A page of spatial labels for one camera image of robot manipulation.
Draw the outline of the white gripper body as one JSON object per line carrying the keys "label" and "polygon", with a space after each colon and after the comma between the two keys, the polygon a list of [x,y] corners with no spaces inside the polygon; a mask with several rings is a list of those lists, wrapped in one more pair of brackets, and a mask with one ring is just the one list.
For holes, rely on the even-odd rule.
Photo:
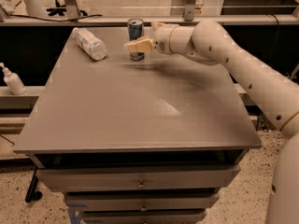
{"label": "white gripper body", "polygon": [[170,40],[171,35],[176,28],[179,28],[178,24],[165,23],[163,27],[153,30],[153,38],[155,48],[162,54],[172,54]]}

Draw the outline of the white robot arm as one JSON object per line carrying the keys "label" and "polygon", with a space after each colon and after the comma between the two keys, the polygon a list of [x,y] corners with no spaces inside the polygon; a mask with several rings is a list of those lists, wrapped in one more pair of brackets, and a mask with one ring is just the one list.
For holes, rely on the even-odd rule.
{"label": "white robot arm", "polygon": [[265,224],[299,224],[299,86],[239,47],[215,21],[193,27],[154,22],[151,29],[153,36],[131,40],[126,49],[222,64],[288,139],[273,174]]}

